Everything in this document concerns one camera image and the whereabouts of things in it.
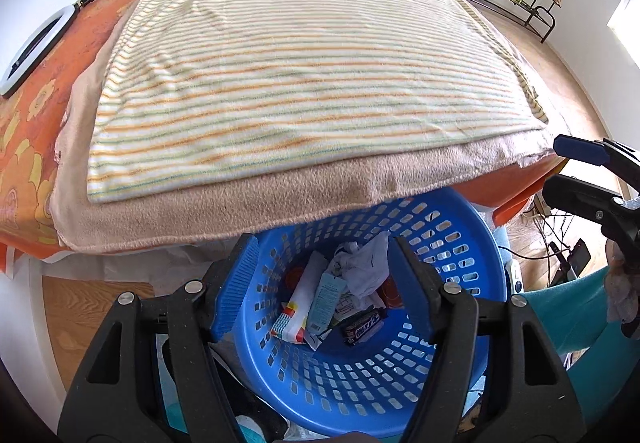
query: metal rack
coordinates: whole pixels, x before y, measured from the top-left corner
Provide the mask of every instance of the metal rack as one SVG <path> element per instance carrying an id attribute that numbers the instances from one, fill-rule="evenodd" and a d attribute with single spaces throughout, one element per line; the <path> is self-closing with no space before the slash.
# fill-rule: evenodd
<path id="1" fill-rule="evenodd" d="M 506 8 L 503 8 L 498 4 L 492 3 L 491 1 L 488 1 L 488 0 L 470 0 L 470 1 L 474 2 L 475 4 L 484 6 L 485 8 L 488 8 L 490 10 L 493 10 L 494 12 L 497 12 L 502 16 L 505 16 L 511 19 L 513 22 L 516 22 L 517 24 L 523 26 L 530 32 L 535 33 L 540 38 L 541 43 L 546 41 L 546 39 L 549 37 L 551 32 L 556 27 L 556 18 L 553 16 L 551 11 L 556 6 L 558 8 L 562 8 L 562 6 L 559 3 L 559 0 L 551 0 L 551 3 L 549 4 L 549 6 L 545 6 L 544 4 L 538 4 L 539 0 L 533 0 L 531 4 L 525 3 L 524 1 L 516 3 L 513 0 L 508 0 L 508 1 L 511 1 L 511 3 L 513 3 L 515 6 L 520 7 L 522 10 L 524 10 L 529 14 L 529 17 L 527 17 L 527 19 L 522 19 L 521 17 L 517 16 L 513 12 L 510 12 Z M 532 25 L 532 21 L 534 19 L 536 20 L 536 22 L 541 22 L 544 26 L 547 27 L 546 33 L 544 34 L 540 33 Z"/>

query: brown towel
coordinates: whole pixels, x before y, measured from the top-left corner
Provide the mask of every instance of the brown towel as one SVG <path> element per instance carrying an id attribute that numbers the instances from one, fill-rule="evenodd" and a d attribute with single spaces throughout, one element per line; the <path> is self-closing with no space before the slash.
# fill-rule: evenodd
<path id="1" fill-rule="evenodd" d="M 530 165 L 552 153 L 556 134 L 567 132 L 545 96 L 548 89 L 538 86 L 544 84 L 533 72 L 531 80 L 544 99 L 541 105 L 549 110 L 549 125 L 542 131 L 93 205 L 87 199 L 86 173 L 95 112 L 111 50 L 129 15 L 122 17 L 94 63 L 74 83 L 68 120 L 56 142 L 60 168 L 51 211 L 61 242 L 75 251 L 108 253 L 226 239 L 373 206 L 468 181 L 514 163 Z"/>

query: striped blanket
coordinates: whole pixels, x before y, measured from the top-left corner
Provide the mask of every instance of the striped blanket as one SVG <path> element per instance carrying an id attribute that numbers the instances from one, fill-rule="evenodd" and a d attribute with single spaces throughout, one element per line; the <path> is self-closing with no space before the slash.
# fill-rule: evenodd
<path id="1" fill-rule="evenodd" d="M 464 0 L 140 0 L 106 71 L 87 192 L 118 201 L 545 123 Z"/>

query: cable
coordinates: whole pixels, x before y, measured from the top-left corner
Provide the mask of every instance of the cable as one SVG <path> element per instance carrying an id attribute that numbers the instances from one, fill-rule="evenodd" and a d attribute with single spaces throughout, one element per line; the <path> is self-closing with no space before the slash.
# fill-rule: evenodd
<path id="1" fill-rule="evenodd" d="M 526 259 L 527 261 L 541 261 L 542 259 L 551 259 L 555 255 L 558 255 L 558 253 L 562 253 L 563 251 L 569 251 L 569 248 L 563 248 L 563 249 L 560 249 L 558 251 L 555 251 L 554 253 L 545 255 L 543 257 L 527 257 L 526 255 L 520 255 L 516 251 L 513 251 L 511 248 L 507 248 L 506 246 L 498 246 L 498 248 L 505 249 L 508 252 L 512 253 L 513 255 L 517 255 L 518 257 L 520 257 L 522 259 Z"/>
<path id="2" fill-rule="evenodd" d="M 542 240 L 545 243 L 545 251 L 547 254 L 547 258 L 546 258 L 546 287 L 549 287 L 549 285 L 551 285 L 551 257 L 549 257 L 549 243 L 546 241 L 546 235 L 545 235 L 545 227 L 543 227 L 542 225 L 540 225 L 540 223 L 534 218 L 533 219 L 533 223 L 536 225 L 536 228 L 538 229 L 538 232 L 540 233 L 540 236 L 542 237 Z"/>
<path id="3" fill-rule="evenodd" d="M 553 226 L 551 226 L 549 224 L 549 222 L 546 220 L 546 217 L 542 214 L 542 212 L 538 209 L 538 207 L 536 206 L 535 203 L 533 203 L 533 206 L 535 207 L 535 209 L 538 211 L 538 214 L 540 214 L 540 217 L 542 218 L 542 220 L 545 222 L 546 226 L 548 226 L 551 229 L 551 233 L 553 233 L 554 237 L 558 240 L 558 242 L 560 243 L 561 246 L 564 246 L 564 248 L 570 248 L 569 245 L 564 244 L 563 239 L 560 239 L 560 237 L 558 236 L 558 234 L 556 233 L 555 229 Z"/>

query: bedding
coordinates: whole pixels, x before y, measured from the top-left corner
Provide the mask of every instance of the bedding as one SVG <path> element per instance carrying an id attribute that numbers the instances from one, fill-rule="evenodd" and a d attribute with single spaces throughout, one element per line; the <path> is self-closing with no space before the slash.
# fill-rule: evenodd
<path id="1" fill-rule="evenodd" d="M 22 252 L 50 261 L 70 249 L 109 253 L 167 245 L 179 242 L 180 238 L 194 242 L 206 239 L 212 232 L 240 231 L 242 225 L 255 223 L 259 214 L 275 212 L 269 221 L 259 225 L 265 228 L 288 219 L 318 216 L 322 211 L 331 214 L 324 192 L 333 196 L 334 207 L 337 204 L 339 208 L 361 208 L 367 202 L 406 195 L 420 184 L 428 190 L 429 186 L 420 179 L 431 177 L 432 172 L 440 175 L 434 186 L 455 184 L 469 200 L 495 209 L 494 219 L 499 218 L 496 224 L 502 224 L 517 213 L 523 200 L 538 190 L 546 176 L 561 163 L 552 152 L 552 139 L 554 134 L 568 130 L 544 83 L 522 60 L 549 119 L 545 130 L 436 149 L 431 157 L 424 157 L 423 152 L 414 153 L 412 156 L 423 156 L 417 161 L 424 165 L 411 165 L 406 172 L 408 164 L 416 162 L 415 158 L 407 160 L 403 154 L 372 156 L 358 159 L 362 166 L 356 171 L 345 166 L 351 162 L 342 161 L 246 178 L 238 181 L 242 185 L 233 195 L 228 187 L 230 182 L 223 182 L 121 203 L 92 205 L 86 195 L 86 163 L 93 122 L 90 118 L 88 125 L 78 125 L 75 120 L 81 121 L 80 117 L 86 115 L 82 108 L 85 105 L 94 105 L 95 112 L 108 53 L 102 59 L 104 65 L 92 63 L 132 1 L 96 0 L 87 6 L 20 90 L 10 100 L 0 101 L 0 271 Z M 113 47 L 117 36 L 111 39 Z M 79 93 L 76 84 L 74 95 L 78 98 L 70 100 L 72 84 L 86 69 L 94 69 L 90 78 L 93 92 Z M 83 100 L 85 95 L 93 98 L 93 104 Z M 56 168 L 54 142 L 63 116 L 68 116 L 67 126 L 84 127 L 84 134 L 88 134 L 84 150 L 76 137 L 69 139 L 66 146 L 67 161 L 69 152 L 79 152 L 79 156 L 84 155 L 84 166 L 79 160 L 75 165 L 65 167 L 63 163 Z M 424 166 L 432 172 L 425 173 Z M 326 185 L 309 185 L 308 181 L 314 178 Z M 70 198 L 54 199 L 53 186 L 59 194 L 68 189 Z M 296 200 L 285 194 L 286 186 L 299 187 Z M 248 193 L 256 189 L 263 189 L 265 194 L 257 202 L 249 202 Z M 309 210 L 314 210 L 314 214 L 309 214 Z M 185 225 L 190 228 L 180 232 Z"/>
<path id="2" fill-rule="evenodd" d="M 121 201 L 546 122 L 465 0 L 139 0 L 106 70 L 87 194 Z"/>

